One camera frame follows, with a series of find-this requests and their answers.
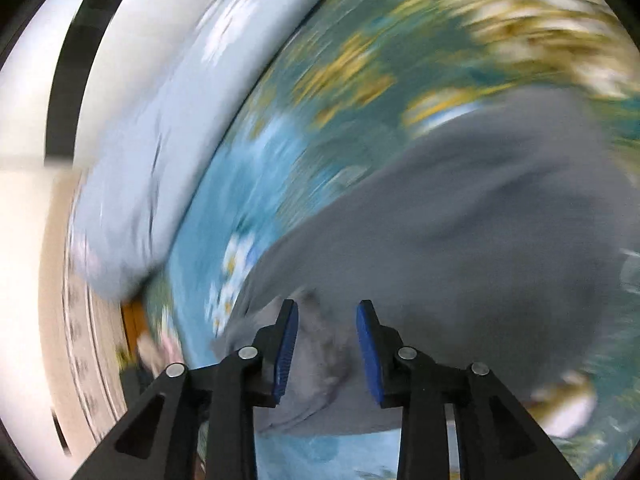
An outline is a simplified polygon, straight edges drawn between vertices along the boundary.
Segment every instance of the teal floral fabric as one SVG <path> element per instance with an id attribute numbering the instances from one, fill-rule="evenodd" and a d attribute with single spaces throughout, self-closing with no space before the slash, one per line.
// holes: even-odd
<path id="1" fill-rule="evenodd" d="M 325 0 L 264 73 L 213 157 L 149 285 L 152 328 L 172 327 L 189 366 L 217 362 L 210 342 L 271 244 L 415 139 L 516 86 L 581 92 L 635 181 L 639 71 L 637 49 L 603 0 Z M 616 336 L 586 358 L 587 379 L 571 390 L 596 396 L 596 409 L 574 436 L 556 439 L 585 480 L 613 478 L 640 438 L 638 249 L 621 248 Z M 560 409 L 568 396 L 543 408 Z M 399 431 L 257 436 L 256 449 L 262 479 L 391 479 Z M 455 478 L 454 449 L 450 455 Z"/>

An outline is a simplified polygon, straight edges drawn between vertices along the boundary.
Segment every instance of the round metal rivet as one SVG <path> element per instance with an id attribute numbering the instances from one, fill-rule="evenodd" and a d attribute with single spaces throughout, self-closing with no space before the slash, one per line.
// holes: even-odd
<path id="1" fill-rule="evenodd" d="M 165 372 L 169 377 L 180 377 L 186 368 L 182 363 L 173 363 L 168 365 Z"/>
<path id="2" fill-rule="evenodd" d="M 258 355 L 258 349 L 253 346 L 245 346 L 238 350 L 238 357 L 241 359 L 253 359 Z"/>
<path id="3" fill-rule="evenodd" d="M 415 359 L 417 355 L 418 352 L 415 350 L 415 348 L 411 348 L 410 346 L 403 346 L 398 350 L 398 357 L 401 359 L 406 359 L 407 361 Z"/>
<path id="4" fill-rule="evenodd" d="M 489 373 L 489 367 L 484 363 L 473 363 L 471 365 L 471 371 L 476 375 L 484 376 Z"/>

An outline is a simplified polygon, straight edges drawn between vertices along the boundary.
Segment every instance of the white flower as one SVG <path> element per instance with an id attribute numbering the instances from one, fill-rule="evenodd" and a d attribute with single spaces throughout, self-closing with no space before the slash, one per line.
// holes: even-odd
<path id="1" fill-rule="evenodd" d="M 228 4 L 209 31 L 202 62 L 216 64 L 226 48 L 240 38 L 257 8 L 257 0 L 236 0 Z"/>

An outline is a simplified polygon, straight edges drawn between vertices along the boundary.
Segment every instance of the light blue fabric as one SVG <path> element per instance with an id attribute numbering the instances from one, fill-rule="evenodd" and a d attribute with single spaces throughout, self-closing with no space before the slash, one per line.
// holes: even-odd
<path id="1" fill-rule="evenodd" d="M 164 263 L 227 127 L 318 1 L 214 0 L 155 92 L 104 132 L 72 243 L 102 297 L 129 298 Z"/>

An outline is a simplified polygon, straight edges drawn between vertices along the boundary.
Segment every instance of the gray garment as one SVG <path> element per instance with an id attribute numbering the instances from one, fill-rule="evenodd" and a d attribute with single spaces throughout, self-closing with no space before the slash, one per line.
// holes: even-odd
<path id="1" fill-rule="evenodd" d="M 214 0 L 156 90 L 103 134 L 73 218 L 76 270 L 125 300 L 164 263 L 251 88 L 320 0 Z"/>
<path id="2" fill-rule="evenodd" d="M 267 251 L 214 343 L 218 355 L 251 341 L 255 313 L 274 297 L 305 286 L 326 329 L 347 341 L 350 372 L 304 421 L 278 426 L 281 410 L 288 420 L 308 413 L 308 402 L 285 395 L 257 429 L 400 425 L 399 410 L 380 410 L 366 388 L 354 327 L 362 299 L 405 343 L 447 365 L 486 362 L 520 399 L 579 365 L 606 320 L 638 203 L 584 105 L 564 89 L 508 92 L 419 139 Z M 296 352 L 304 348 L 299 338 Z M 315 382 L 324 373 L 295 368 Z"/>

